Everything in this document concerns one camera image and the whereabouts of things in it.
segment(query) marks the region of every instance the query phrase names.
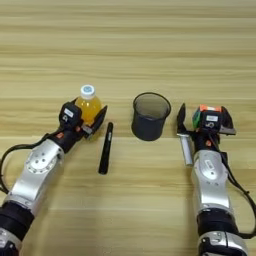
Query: black cup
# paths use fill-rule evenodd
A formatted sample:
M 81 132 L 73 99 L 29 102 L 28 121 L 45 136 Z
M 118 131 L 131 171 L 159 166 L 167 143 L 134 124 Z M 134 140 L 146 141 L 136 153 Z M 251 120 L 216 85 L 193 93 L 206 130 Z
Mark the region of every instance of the black cup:
M 163 132 L 166 117 L 171 113 L 170 102 L 160 94 L 145 92 L 133 101 L 133 134 L 141 140 L 157 140 Z

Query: black marker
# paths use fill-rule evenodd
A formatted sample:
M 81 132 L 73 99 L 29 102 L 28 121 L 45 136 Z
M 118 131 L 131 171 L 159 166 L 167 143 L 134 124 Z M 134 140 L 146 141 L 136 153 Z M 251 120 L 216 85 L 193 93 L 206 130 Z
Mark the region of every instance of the black marker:
M 109 153 L 110 153 L 110 148 L 111 148 L 113 127 L 114 127 L 114 125 L 112 122 L 108 123 L 104 146 L 103 146 L 102 155 L 101 155 L 101 159 L 100 159 L 100 166 L 99 166 L 100 174 L 108 173 Z

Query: white bottle cap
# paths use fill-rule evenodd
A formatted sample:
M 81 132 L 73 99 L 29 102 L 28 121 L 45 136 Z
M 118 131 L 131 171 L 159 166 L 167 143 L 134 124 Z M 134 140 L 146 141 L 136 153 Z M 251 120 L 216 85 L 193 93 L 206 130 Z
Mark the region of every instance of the white bottle cap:
M 81 97 L 90 100 L 95 96 L 95 89 L 92 85 L 86 84 L 81 87 Z

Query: orange juice bottle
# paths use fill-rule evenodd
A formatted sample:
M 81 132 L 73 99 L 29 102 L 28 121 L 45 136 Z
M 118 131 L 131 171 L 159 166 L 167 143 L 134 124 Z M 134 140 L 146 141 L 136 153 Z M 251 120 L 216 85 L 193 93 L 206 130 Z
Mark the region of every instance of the orange juice bottle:
M 81 87 L 81 96 L 77 98 L 75 105 L 82 110 L 84 124 L 89 126 L 94 123 L 94 118 L 101 110 L 101 102 L 95 96 L 95 89 L 92 85 Z

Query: silver robot arm segment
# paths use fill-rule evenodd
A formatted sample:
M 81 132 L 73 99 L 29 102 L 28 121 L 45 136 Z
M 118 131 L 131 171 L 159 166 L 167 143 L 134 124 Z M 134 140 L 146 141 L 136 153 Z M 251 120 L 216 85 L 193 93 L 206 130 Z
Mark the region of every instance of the silver robot arm segment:
M 185 116 L 186 106 L 183 104 L 177 116 L 177 135 L 182 142 L 185 164 L 193 164 L 194 211 L 199 235 L 198 255 L 248 256 L 226 190 L 229 170 L 223 163 L 224 153 L 218 147 L 220 133 L 236 133 L 232 118 L 224 107 L 200 105 L 193 117 L 194 131 L 189 131 L 184 125 Z M 190 147 L 191 138 L 195 148 L 194 157 Z
M 5 202 L 16 202 L 36 216 L 44 192 L 63 158 L 62 148 L 49 139 L 33 149 Z
M 37 215 L 45 191 L 63 157 L 62 148 L 49 139 L 32 150 L 20 177 L 4 200 L 2 213 L 9 225 L 6 229 L 1 225 L 0 248 L 8 246 L 17 251 L 21 249 L 21 242 Z
M 75 100 L 62 106 L 59 114 L 60 126 L 56 132 L 46 134 L 35 144 L 16 145 L 3 155 L 6 157 L 16 147 L 34 147 L 20 177 L 0 207 L 1 256 L 19 255 L 22 241 L 38 213 L 46 189 L 61 165 L 64 154 L 83 137 L 87 139 L 95 134 L 104 121 L 107 106 L 98 113 L 91 126 L 84 126 L 81 119 L 82 111 L 74 103 Z
M 211 252 L 248 256 L 244 240 L 238 235 L 233 209 L 226 191 L 228 172 L 218 152 L 200 150 L 195 154 L 192 180 L 194 208 L 198 222 L 199 255 Z

